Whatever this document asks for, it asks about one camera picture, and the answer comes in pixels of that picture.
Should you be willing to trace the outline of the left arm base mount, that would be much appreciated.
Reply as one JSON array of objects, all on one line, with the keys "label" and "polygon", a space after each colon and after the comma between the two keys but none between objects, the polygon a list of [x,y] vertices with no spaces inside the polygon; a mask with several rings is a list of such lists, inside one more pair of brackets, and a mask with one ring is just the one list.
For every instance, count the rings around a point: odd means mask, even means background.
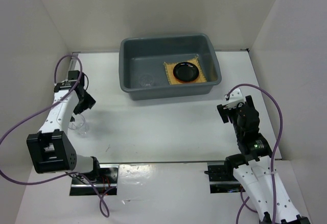
[{"label": "left arm base mount", "polygon": [[[100,164],[99,175],[92,183],[101,195],[116,195],[118,185],[118,164]],[[72,177],[70,196],[91,196],[96,195],[92,186],[80,176]]]}]

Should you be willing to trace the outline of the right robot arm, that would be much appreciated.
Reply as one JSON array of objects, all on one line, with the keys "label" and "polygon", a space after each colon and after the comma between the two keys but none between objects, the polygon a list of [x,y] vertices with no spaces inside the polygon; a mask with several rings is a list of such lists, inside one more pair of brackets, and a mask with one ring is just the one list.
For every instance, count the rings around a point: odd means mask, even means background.
[{"label": "right robot arm", "polygon": [[240,182],[260,223],[309,223],[294,207],[276,168],[271,166],[272,150],[259,132],[259,113],[252,97],[237,89],[226,100],[217,109],[224,123],[232,123],[240,153],[226,157],[225,176]]}]

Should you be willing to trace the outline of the woven bamboo mat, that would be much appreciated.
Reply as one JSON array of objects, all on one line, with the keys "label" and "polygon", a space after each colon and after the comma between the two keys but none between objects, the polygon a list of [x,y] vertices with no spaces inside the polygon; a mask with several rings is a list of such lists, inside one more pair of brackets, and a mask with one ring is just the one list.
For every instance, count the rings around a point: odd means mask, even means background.
[{"label": "woven bamboo mat", "polygon": [[[197,83],[206,83],[207,82],[207,79],[202,71],[202,68],[200,66],[200,63],[199,63],[199,58],[198,57],[194,57],[192,59],[189,59],[189,60],[183,60],[181,62],[190,62],[192,64],[195,64],[198,69],[199,69],[199,77],[197,78]],[[167,62],[164,62],[163,65],[165,67],[165,72],[166,72],[166,76],[167,76],[167,79],[168,79],[168,82],[170,85],[177,85],[175,83],[175,80],[176,78],[174,77],[173,75],[173,68],[176,64],[178,64],[180,62],[176,62],[176,63],[167,63]]]}]

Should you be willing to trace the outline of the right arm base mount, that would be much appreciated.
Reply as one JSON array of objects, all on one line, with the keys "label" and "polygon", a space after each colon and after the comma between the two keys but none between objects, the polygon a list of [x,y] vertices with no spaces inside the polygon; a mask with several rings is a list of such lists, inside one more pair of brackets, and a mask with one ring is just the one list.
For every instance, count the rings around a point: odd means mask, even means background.
[{"label": "right arm base mount", "polygon": [[237,193],[242,189],[241,184],[228,174],[224,161],[207,162],[204,174],[208,176],[211,194]]}]

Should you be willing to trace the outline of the black round plate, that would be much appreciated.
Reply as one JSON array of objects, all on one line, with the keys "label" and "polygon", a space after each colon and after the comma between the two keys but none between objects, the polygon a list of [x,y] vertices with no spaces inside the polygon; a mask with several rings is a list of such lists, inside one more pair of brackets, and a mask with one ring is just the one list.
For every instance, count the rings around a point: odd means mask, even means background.
[{"label": "black round plate", "polygon": [[199,69],[190,62],[180,62],[173,68],[173,75],[176,79],[183,81],[192,81],[199,77]]}]

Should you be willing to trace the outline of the orange round plate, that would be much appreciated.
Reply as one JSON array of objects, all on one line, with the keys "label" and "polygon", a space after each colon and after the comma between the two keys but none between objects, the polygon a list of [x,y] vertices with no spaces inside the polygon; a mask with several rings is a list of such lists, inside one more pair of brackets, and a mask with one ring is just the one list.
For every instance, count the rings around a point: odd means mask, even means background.
[{"label": "orange round plate", "polygon": [[192,83],[197,83],[197,82],[198,82],[197,79],[192,80],[192,81],[183,81],[183,80],[179,80],[179,79],[175,80],[176,84],[192,84]]}]

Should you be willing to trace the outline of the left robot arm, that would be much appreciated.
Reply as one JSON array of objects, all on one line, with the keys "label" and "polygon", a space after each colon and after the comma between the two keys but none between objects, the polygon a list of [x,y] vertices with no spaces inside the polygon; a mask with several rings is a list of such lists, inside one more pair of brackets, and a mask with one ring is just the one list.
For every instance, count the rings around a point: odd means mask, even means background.
[{"label": "left robot arm", "polygon": [[84,88],[85,74],[68,72],[68,78],[55,85],[53,107],[36,134],[27,137],[27,146],[37,173],[78,172],[90,183],[102,176],[100,164],[94,156],[78,155],[67,133],[69,125],[96,101]]}]

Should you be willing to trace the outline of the clear glass dish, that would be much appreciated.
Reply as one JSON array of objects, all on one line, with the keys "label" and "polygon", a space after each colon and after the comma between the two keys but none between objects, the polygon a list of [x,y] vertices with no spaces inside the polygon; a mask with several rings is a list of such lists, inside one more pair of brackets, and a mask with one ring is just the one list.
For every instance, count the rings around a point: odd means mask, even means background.
[{"label": "clear glass dish", "polygon": [[139,84],[141,87],[153,87],[155,82],[154,82],[154,77],[150,74],[142,74],[140,77],[139,77]]}]

